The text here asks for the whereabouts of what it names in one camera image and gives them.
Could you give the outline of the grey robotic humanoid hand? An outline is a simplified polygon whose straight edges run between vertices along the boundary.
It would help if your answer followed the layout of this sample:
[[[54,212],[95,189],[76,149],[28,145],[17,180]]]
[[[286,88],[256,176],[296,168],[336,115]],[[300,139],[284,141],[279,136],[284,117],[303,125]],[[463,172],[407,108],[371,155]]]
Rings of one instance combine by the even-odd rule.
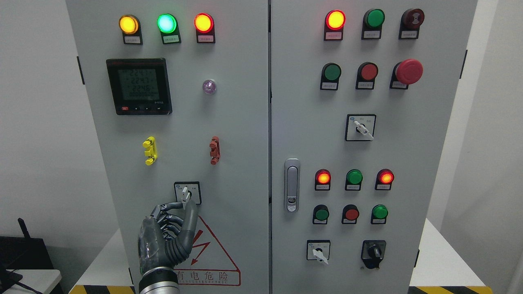
[[[157,267],[170,267],[188,259],[198,221],[198,206],[187,203],[157,205],[142,221],[139,232],[139,264],[143,276]]]

